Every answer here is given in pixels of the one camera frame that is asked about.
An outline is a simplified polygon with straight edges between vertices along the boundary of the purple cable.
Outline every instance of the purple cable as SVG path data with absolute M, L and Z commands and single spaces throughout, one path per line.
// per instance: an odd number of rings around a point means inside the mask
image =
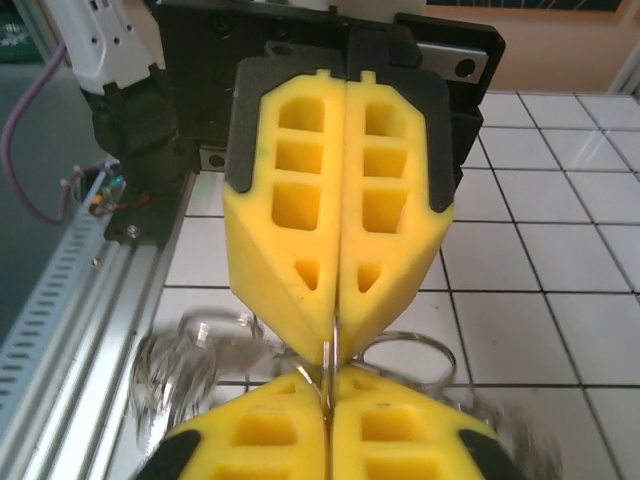
M 71 197 L 71 192 L 73 188 L 73 184 L 82 177 L 86 172 L 100 170 L 109 175 L 113 175 L 113 172 L 107 168 L 105 165 L 97 164 L 91 165 L 89 167 L 85 167 L 82 171 L 75 172 L 69 181 L 62 187 L 62 195 L 60 197 L 60 203 L 58 206 L 58 213 L 56 217 L 50 217 L 43 213 L 35 204 L 31 201 L 31 199 L 27 196 L 26 192 L 20 185 L 18 177 L 16 176 L 16 172 L 13 168 L 13 159 L 11 158 L 11 143 L 13 141 L 13 135 L 16 131 L 16 127 L 20 122 L 20 119 L 24 115 L 31 102 L 38 96 L 42 88 L 46 85 L 46 83 L 51 79 L 55 71 L 58 69 L 62 61 L 64 60 L 64 56 L 67 52 L 67 47 L 64 42 L 58 45 L 53 57 L 46 64 L 42 73 L 38 76 L 38 78 L 33 82 L 33 84 L 27 89 L 22 98 L 18 101 L 16 106 L 13 108 L 5 126 L 2 130 L 2 136 L 0 137 L 0 160 L 2 161 L 2 169 L 4 170 L 4 174 L 7 177 L 7 181 L 9 185 L 13 188 L 20 202 L 26 207 L 26 209 L 38 220 L 41 220 L 50 225 L 62 225 L 64 223 L 65 214 L 67 211 L 67 207 L 69 205 L 69 198 Z

